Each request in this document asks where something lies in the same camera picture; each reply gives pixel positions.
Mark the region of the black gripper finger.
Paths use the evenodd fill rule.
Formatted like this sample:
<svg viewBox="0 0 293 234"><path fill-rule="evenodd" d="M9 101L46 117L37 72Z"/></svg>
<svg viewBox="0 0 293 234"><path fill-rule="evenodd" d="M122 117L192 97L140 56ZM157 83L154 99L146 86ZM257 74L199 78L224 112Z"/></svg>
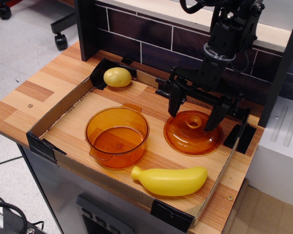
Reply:
<svg viewBox="0 0 293 234"><path fill-rule="evenodd" d="M229 112L230 112L230 105L227 103L221 103L219 105L214 106L208 118L208 121L205 125L204 131L206 132L214 131Z"/></svg>
<svg viewBox="0 0 293 234"><path fill-rule="evenodd" d="M168 112L172 117L176 117L180 105L186 100L186 93L178 84L173 84L170 88Z"/></svg>

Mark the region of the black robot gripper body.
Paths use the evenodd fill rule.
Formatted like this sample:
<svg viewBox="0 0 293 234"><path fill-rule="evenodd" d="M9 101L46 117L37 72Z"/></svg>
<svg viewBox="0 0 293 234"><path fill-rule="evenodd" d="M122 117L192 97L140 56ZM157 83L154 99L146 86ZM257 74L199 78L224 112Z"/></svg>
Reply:
<svg viewBox="0 0 293 234"><path fill-rule="evenodd" d="M239 102L243 94L231 87L223 79L223 73L227 63L206 58L200 69L185 69L173 67L170 77L166 82L168 93L173 84L178 84L185 90L186 97L191 97L212 105L221 103L230 105L228 115L235 115L239 112Z"/></svg>

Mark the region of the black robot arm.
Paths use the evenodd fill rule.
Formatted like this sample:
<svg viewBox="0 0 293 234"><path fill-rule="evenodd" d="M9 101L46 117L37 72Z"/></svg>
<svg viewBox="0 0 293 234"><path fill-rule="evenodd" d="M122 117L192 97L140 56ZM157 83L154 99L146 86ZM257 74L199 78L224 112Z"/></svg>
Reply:
<svg viewBox="0 0 293 234"><path fill-rule="evenodd" d="M261 0L198 0L187 7L180 1L182 9L194 14L205 6L214 8L210 39L203 46L204 59L197 70L172 68L166 81L169 93L168 112L176 117L181 104L192 97L213 106L205 125L205 131L213 131L226 116L236 116L243 93L237 91L223 79L226 67L238 53L252 48L256 28L265 6Z"/></svg>

